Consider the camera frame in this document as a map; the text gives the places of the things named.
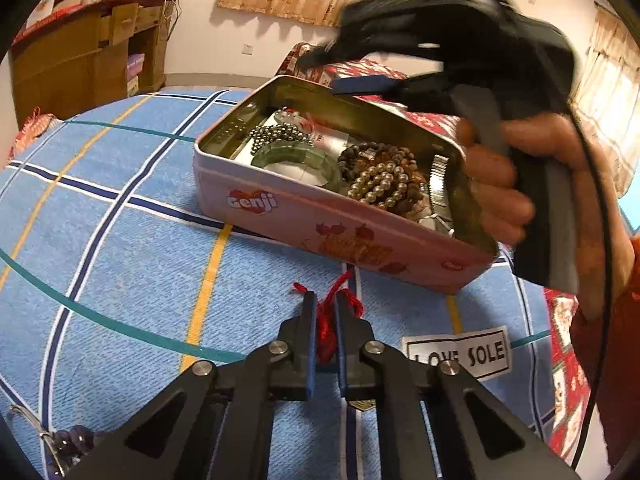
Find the pearl necklace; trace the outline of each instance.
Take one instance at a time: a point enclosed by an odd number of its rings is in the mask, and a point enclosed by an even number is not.
[[[393,161],[380,162],[363,171],[347,192],[349,198],[380,209],[393,208],[405,196],[409,175]]]

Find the wooden cabinet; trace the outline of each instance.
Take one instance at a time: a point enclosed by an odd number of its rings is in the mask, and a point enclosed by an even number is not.
[[[34,108],[68,119],[127,97],[130,54],[145,54],[140,91],[164,85],[173,2],[115,0],[83,7],[12,46],[12,81],[20,125]]]

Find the red patterned cloth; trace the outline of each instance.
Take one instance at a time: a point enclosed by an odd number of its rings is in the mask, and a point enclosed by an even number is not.
[[[303,54],[306,54],[312,48],[314,48],[314,46],[309,43],[299,43],[294,46],[280,66],[276,75],[292,75],[323,86],[330,86],[331,81],[337,77],[386,75],[387,77],[394,79],[406,79],[406,74],[367,58],[363,58],[359,61],[348,61],[345,63],[325,65],[323,67],[313,68],[304,72],[297,66],[298,58]],[[418,124],[418,126],[421,126],[434,134],[455,140],[455,128],[456,123],[458,122],[457,117],[407,112],[402,105],[389,103],[381,99],[379,96],[363,96],[358,99],[393,106],[411,122]]]
[[[58,119],[54,114],[41,114],[40,108],[36,108],[16,135],[14,145],[9,149],[9,160],[26,150],[34,140],[46,132],[52,120]]]
[[[545,289],[545,299],[551,322],[551,361],[556,390],[556,416],[548,444],[567,459],[580,435],[590,388],[571,343],[570,327],[578,301],[574,296],[549,289]]]

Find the black cable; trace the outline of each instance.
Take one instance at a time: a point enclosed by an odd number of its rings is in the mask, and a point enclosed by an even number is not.
[[[559,85],[558,79],[556,78],[556,73],[554,71],[551,60],[548,58],[546,52],[544,52],[543,49],[535,43],[535,41],[531,41],[530,43],[536,53],[536,57],[545,69],[548,82],[550,83],[551,88],[556,93],[556,98],[559,98],[560,101],[564,101],[561,86]],[[587,435],[589,434],[591,417],[593,416],[593,410],[596,406],[596,397],[598,395],[600,380],[602,378],[602,371],[604,369],[604,363],[607,356],[607,345],[609,343],[609,327],[611,325],[611,311],[613,303],[613,283],[611,230],[609,225],[609,209],[607,208],[607,203],[604,196],[604,188],[602,186],[602,181],[600,180],[600,175],[598,174],[598,170],[593,159],[593,153],[591,153],[591,149],[589,148],[589,143],[587,142],[583,131],[580,129],[580,124],[578,124],[578,121],[568,104],[566,106],[566,113],[571,119],[571,122],[574,125],[574,129],[578,135],[578,139],[580,140],[580,145],[582,147],[582,151],[584,152],[584,157],[587,160],[587,166],[589,167],[589,172],[596,189],[598,206],[600,208],[600,216],[602,218],[602,244],[604,247],[604,310],[602,313],[602,336],[600,337],[600,350],[598,354],[598,362],[596,364],[596,371],[593,376],[593,381],[591,381],[590,384],[591,393],[587,402],[587,409],[584,412],[582,427],[580,428],[580,438],[578,439],[578,446],[575,450],[574,460],[571,464],[572,469],[575,470],[578,467],[578,462],[580,462],[580,457],[582,456],[582,452],[584,450],[584,444],[586,443]]]

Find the genji logo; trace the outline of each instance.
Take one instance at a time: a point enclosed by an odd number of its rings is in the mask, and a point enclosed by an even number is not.
[[[226,204],[233,209],[244,209],[245,211],[250,211],[258,215],[268,213],[278,207],[273,193],[264,190],[245,193],[244,191],[235,189],[229,192]]]

